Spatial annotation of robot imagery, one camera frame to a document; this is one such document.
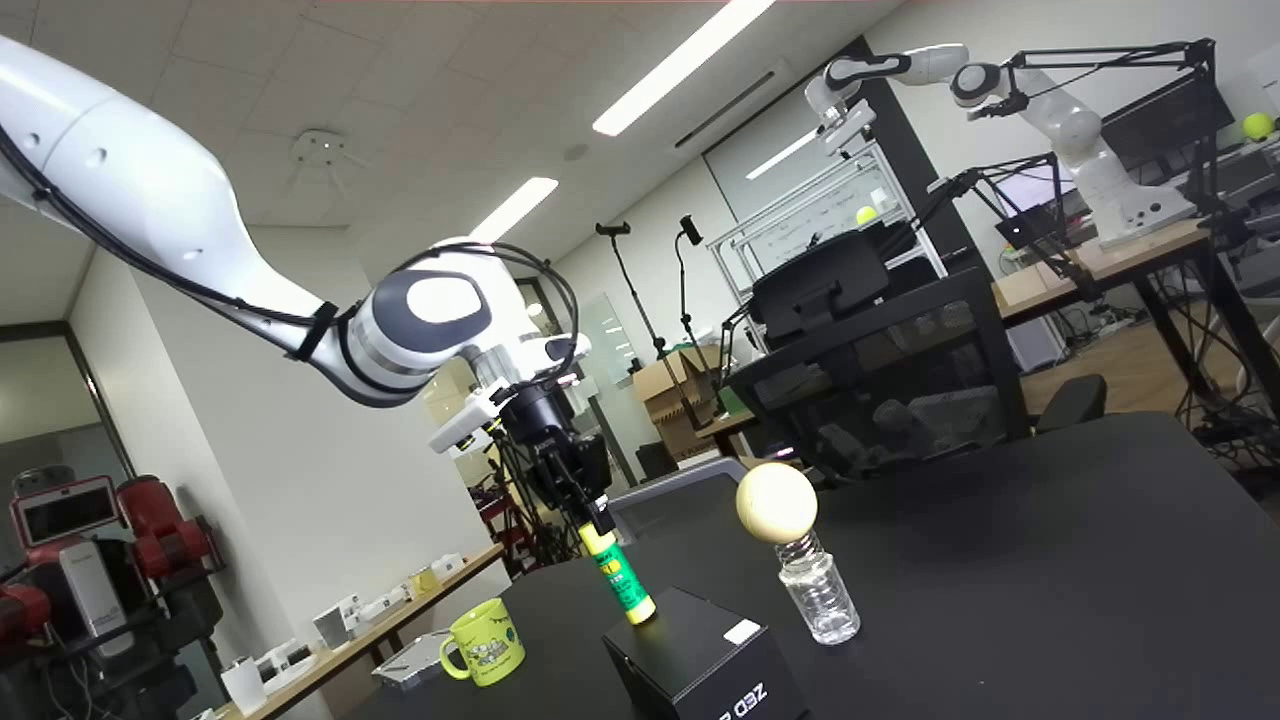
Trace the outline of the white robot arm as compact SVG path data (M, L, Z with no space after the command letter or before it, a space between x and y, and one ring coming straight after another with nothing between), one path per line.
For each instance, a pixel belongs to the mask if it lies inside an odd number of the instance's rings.
M571 428L564 394L579 329L545 335L511 262L545 270L564 299L571 289L524 247L449 234L338 307L262 254L226 163L200 140L19 39L0 39L0 154L7 199L311 363L356 403L402 407L465 358L481 389L435 446L502 425L549 506L611 531L605 443Z

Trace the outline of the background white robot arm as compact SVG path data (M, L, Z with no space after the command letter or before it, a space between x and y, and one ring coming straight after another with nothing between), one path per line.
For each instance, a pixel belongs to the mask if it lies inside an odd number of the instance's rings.
M1009 61L977 61L963 42L925 42L885 54L838 54L808 83L805 101L817 135L843 152L872 127L859 103L870 78L943 83L973 117L1020 117L1067 171L1105 238L1144 234L1193 217L1193 199L1172 185L1141 185L1105 140L1105 117L1073 96L1073 83L1110 69L1189 69L1193 39L1122 46L1025 46Z

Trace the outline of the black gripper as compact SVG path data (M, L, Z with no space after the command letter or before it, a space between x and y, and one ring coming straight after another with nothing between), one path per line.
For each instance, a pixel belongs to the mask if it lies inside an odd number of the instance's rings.
M524 457L533 493L561 506L567 526L611 531L609 446L571 428L571 407L555 382L517 382L502 421Z

